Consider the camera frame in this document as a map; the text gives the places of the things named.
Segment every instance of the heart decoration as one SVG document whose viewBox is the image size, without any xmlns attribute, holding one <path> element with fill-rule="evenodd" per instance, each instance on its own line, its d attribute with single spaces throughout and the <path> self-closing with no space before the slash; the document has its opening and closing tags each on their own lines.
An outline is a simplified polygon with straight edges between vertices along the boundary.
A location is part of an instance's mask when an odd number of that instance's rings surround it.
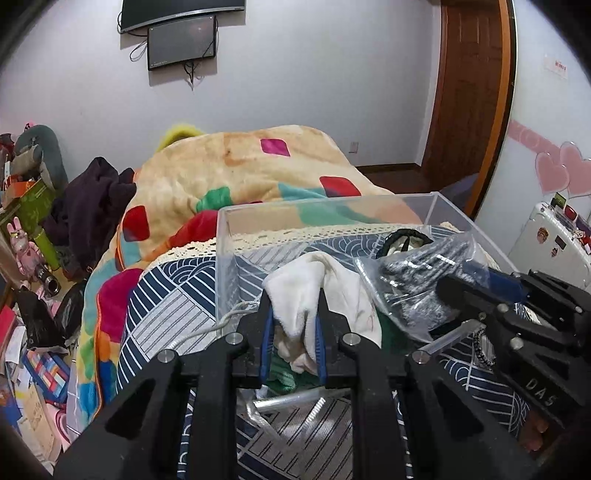
<svg viewBox="0 0 591 480">
<path fill-rule="evenodd" d="M 580 150 L 574 143 L 566 142 L 562 144 L 560 147 L 560 163 L 569 172 L 569 198 L 591 194 L 591 160 L 584 160 Z"/>
<path fill-rule="evenodd" d="M 542 194 L 560 192 L 567 186 L 571 178 L 569 171 L 564 165 L 557 165 L 552 161 L 549 153 L 538 153 L 535 158 L 535 172 L 542 187 Z"/>
</svg>

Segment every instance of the green cloth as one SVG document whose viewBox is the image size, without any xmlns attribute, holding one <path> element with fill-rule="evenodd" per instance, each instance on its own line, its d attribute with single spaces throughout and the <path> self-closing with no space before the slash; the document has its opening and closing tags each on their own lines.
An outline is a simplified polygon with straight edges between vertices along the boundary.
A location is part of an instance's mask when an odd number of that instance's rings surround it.
<svg viewBox="0 0 591 480">
<path fill-rule="evenodd" d="M 382 327 L 382 350 L 388 353 L 407 354 L 414 352 L 416 346 L 396 324 L 378 311 L 379 324 Z"/>
<path fill-rule="evenodd" d="M 290 364 L 277 355 L 277 351 L 273 349 L 271 370 L 265 385 L 276 395 L 286 395 L 298 390 L 319 387 L 320 382 L 317 376 L 308 372 L 297 374 L 292 371 Z"/>
</svg>

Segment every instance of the pink bunny figurine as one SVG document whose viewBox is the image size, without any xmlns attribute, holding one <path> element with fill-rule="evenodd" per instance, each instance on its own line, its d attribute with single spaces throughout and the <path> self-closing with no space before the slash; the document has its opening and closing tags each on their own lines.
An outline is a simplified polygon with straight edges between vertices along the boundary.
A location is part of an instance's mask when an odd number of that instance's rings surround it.
<svg viewBox="0 0 591 480">
<path fill-rule="evenodd" d="M 14 226 L 7 225 L 10 234 L 10 245 L 17 256 L 17 266 L 20 272 L 28 279 L 35 274 L 35 267 L 45 263 L 44 258 L 35 243 L 30 242 L 25 230 L 21 227 L 21 221 L 15 217 Z"/>
</svg>

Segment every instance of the door frame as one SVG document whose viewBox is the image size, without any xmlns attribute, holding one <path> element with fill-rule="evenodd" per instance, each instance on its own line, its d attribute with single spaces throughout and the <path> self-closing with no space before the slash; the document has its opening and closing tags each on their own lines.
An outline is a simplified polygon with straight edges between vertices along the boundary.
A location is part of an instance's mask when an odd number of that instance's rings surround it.
<svg viewBox="0 0 591 480">
<path fill-rule="evenodd" d="M 433 104 L 433 115 L 429 126 L 429 135 L 427 145 L 423 155 L 421 169 L 426 171 L 429 164 L 428 159 L 431 155 L 433 138 L 439 113 L 441 110 L 441 100 L 443 98 L 444 71 L 447 61 L 447 7 L 445 3 L 455 6 L 461 4 L 470 4 L 482 0 L 445 0 L 441 5 L 441 49 L 439 55 L 439 72 L 437 76 L 437 87 L 435 92 L 435 101 Z M 501 81 L 499 82 L 499 93 L 496 100 L 495 116 L 492 123 L 491 135 L 488 139 L 484 158 L 478 177 L 472 187 L 472 193 L 467 201 L 464 213 L 472 220 L 476 218 L 480 209 L 492 175 L 495 171 L 496 163 L 501 153 L 501 147 L 505 140 L 505 133 L 509 123 L 509 114 L 513 101 L 513 90 L 515 87 L 515 67 L 517 64 L 517 35 L 515 32 L 515 14 L 512 0 L 497 0 L 501 13 L 501 39 L 502 39 L 502 60 L 501 60 Z"/>
</svg>

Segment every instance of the television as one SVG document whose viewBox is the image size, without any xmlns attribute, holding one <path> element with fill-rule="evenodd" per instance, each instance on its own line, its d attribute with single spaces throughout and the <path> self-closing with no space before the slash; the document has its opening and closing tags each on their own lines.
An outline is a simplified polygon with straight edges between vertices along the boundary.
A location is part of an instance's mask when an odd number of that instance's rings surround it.
<svg viewBox="0 0 591 480">
<path fill-rule="evenodd" d="M 124 0 L 121 32 L 166 20 L 232 10 L 244 10 L 246 0 Z"/>
</svg>

